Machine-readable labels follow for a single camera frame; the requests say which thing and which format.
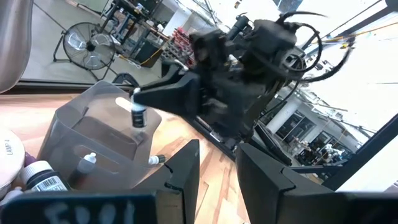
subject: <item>white wall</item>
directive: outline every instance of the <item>white wall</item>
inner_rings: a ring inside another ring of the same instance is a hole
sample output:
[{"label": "white wall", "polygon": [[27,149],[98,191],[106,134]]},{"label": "white wall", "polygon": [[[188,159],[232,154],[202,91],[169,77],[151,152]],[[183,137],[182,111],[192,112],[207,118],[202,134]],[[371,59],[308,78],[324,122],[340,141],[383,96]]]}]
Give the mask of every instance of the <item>white wall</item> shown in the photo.
[{"label": "white wall", "polygon": [[211,26],[207,24],[197,13],[193,12],[188,20],[184,23],[183,30],[188,33],[190,31],[198,31],[205,32],[208,29],[211,29]]},{"label": "white wall", "polygon": [[163,30],[163,34],[167,36],[171,36],[174,32],[174,29],[178,27],[182,27],[188,18],[190,17],[191,12],[190,11],[184,11],[183,9],[177,9],[175,13],[173,14],[173,17],[169,21],[169,23],[166,25],[166,27]]},{"label": "white wall", "polygon": [[158,21],[169,22],[171,20],[171,18],[173,17],[173,15],[174,15],[174,11],[162,3],[156,9],[156,11],[152,17]]},{"label": "white wall", "polygon": [[175,12],[177,9],[179,9],[180,7],[178,6],[178,4],[174,1],[174,0],[163,0],[162,4],[164,4],[165,6],[167,6],[169,9],[171,9],[173,12]]}]

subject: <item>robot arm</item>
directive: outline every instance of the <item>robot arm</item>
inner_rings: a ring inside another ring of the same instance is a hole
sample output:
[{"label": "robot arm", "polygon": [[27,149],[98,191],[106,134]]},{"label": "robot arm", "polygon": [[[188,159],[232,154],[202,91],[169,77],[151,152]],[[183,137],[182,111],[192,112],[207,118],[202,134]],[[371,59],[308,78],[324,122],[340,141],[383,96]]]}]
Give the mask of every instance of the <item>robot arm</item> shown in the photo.
[{"label": "robot arm", "polygon": [[[190,35],[196,65],[188,70],[175,62],[162,68],[165,77],[142,86],[134,101],[168,111],[184,118],[199,116],[221,137],[249,139],[261,111],[274,95],[290,82],[315,82],[331,77],[345,63],[349,49],[339,65],[332,71],[315,78],[304,78],[319,61],[307,67],[304,52],[295,46],[295,32],[308,24],[285,22],[293,12],[281,15],[276,22],[254,21],[243,41],[232,40],[248,26],[246,16],[237,22],[228,34],[214,29],[204,34]],[[243,52],[239,65],[229,59],[236,51]]]}]

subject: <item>black cable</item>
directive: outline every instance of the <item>black cable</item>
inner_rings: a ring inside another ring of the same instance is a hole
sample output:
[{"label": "black cable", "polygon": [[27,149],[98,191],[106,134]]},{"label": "black cable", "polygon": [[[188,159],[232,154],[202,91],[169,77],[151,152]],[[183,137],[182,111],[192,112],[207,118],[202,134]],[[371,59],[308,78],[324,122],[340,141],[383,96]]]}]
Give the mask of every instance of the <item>black cable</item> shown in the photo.
[{"label": "black cable", "polygon": [[331,71],[326,72],[325,74],[323,74],[323,75],[321,75],[319,77],[304,78],[302,80],[300,77],[297,77],[296,73],[288,73],[288,72],[283,71],[281,68],[273,65],[270,61],[268,61],[268,59],[263,57],[261,54],[257,53],[255,50],[251,49],[251,53],[254,56],[256,56],[259,61],[261,61],[264,64],[264,67],[263,67],[264,71],[268,69],[268,70],[274,72],[276,75],[279,75],[282,78],[286,78],[286,79],[294,80],[294,81],[303,81],[303,82],[307,82],[307,83],[317,82],[317,81],[325,80],[327,78],[332,77],[346,63],[347,58],[348,58],[348,56],[350,55],[351,52],[352,52],[352,48],[349,47],[347,52],[345,53],[343,59],[340,61],[340,63],[337,66],[332,68]]},{"label": "black cable", "polygon": [[48,12],[46,12],[44,9],[42,9],[36,2],[33,2],[33,4],[40,9],[40,11],[42,11],[46,16],[48,16],[52,21],[54,21],[54,23],[56,23],[59,27],[61,27],[63,30],[67,30],[66,28],[64,28],[58,21],[56,21],[52,16],[50,16],[50,14]]},{"label": "black cable", "polygon": [[311,26],[310,24],[303,23],[303,24],[300,24],[300,26],[301,26],[301,27],[308,27],[308,28],[310,28],[310,29],[314,32],[314,34],[316,35],[317,40],[318,40],[318,55],[317,55],[317,57],[316,57],[314,63],[313,63],[311,66],[309,66],[308,68],[304,68],[304,69],[301,69],[301,70],[296,70],[296,69],[294,69],[294,68],[291,69],[292,71],[295,71],[295,72],[307,72],[307,71],[309,71],[309,70],[315,68],[315,66],[317,66],[317,64],[318,64],[319,61],[321,60],[321,55],[322,55],[322,50],[323,50],[323,47],[322,47],[322,39],[321,39],[321,37],[319,36],[319,31],[317,31],[317,30],[316,30],[313,26]]},{"label": "black cable", "polygon": [[281,14],[279,19],[276,21],[276,23],[283,24],[287,18],[292,17],[294,15],[313,15],[313,16],[327,17],[325,15],[322,15],[322,14],[319,14],[316,12],[293,11],[293,12],[286,12],[285,14]]},{"label": "black cable", "polygon": [[327,78],[332,77],[334,74],[336,74],[338,71],[340,71],[340,69],[342,68],[342,66],[347,62],[349,55],[351,54],[351,52],[353,51],[353,49],[351,47],[348,48],[347,52],[344,54],[343,59],[340,61],[340,63],[335,66],[331,71],[324,73],[323,75],[320,75],[318,77],[313,77],[313,78],[303,78],[302,81],[306,82],[306,83],[312,83],[312,82],[318,82],[318,81],[322,81],[325,80]]},{"label": "black cable", "polygon": [[[305,62],[304,62],[304,60],[303,60],[300,56],[298,56],[298,55],[296,55],[296,54],[290,54],[290,55],[292,55],[292,56],[294,56],[294,57],[297,57],[297,60],[300,60],[301,68],[303,68],[303,67],[305,66]],[[272,107],[271,109],[267,110],[263,115],[261,115],[260,117],[258,117],[257,120],[260,120],[260,119],[263,118],[265,115],[269,114],[271,111],[273,111],[273,110],[275,110],[276,108],[278,108],[278,107],[280,107],[281,105],[283,105],[283,103],[294,93],[294,91],[297,89],[297,87],[299,86],[299,84],[300,84],[300,81],[296,81],[296,84],[294,85],[292,91],[291,91],[281,102],[279,102],[277,105],[275,105],[275,106]]]},{"label": "black cable", "polygon": [[281,101],[279,102],[277,105],[275,105],[274,107],[272,107],[271,109],[267,110],[267,112],[265,112],[263,115],[261,115],[260,117],[258,117],[257,120],[260,120],[261,118],[263,118],[265,115],[269,114],[271,111],[275,110],[276,108],[280,107],[291,95],[293,95],[294,91],[297,89],[297,87],[299,86],[299,81],[296,81],[296,84],[294,85],[292,91]]}]

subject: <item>white jar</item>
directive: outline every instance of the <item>white jar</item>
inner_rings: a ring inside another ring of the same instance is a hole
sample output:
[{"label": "white jar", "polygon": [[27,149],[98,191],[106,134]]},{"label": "white jar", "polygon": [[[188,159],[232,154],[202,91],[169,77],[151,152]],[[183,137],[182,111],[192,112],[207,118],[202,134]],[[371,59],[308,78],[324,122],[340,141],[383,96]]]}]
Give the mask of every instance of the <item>white jar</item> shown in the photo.
[{"label": "white jar", "polygon": [[0,128],[0,199],[11,188],[12,181],[24,165],[25,149],[12,131]]}]

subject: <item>desk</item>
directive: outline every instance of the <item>desk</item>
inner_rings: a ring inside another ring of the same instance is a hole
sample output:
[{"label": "desk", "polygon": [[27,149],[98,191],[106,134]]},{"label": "desk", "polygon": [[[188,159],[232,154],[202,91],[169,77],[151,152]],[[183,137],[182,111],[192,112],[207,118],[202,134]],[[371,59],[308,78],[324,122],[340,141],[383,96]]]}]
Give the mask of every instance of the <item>desk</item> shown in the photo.
[{"label": "desk", "polygon": [[149,29],[149,31],[152,32],[154,35],[158,35],[164,41],[167,41],[170,39],[170,37],[166,36],[162,32],[159,32],[155,27],[149,25],[147,22],[142,21],[141,25],[143,25],[146,29]]},{"label": "desk", "polygon": [[[55,110],[76,95],[0,95],[0,124],[14,131],[36,156]],[[248,222],[235,164],[182,118],[158,111],[162,122],[151,154],[172,156],[191,139],[200,141],[200,185],[195,223]]]}]

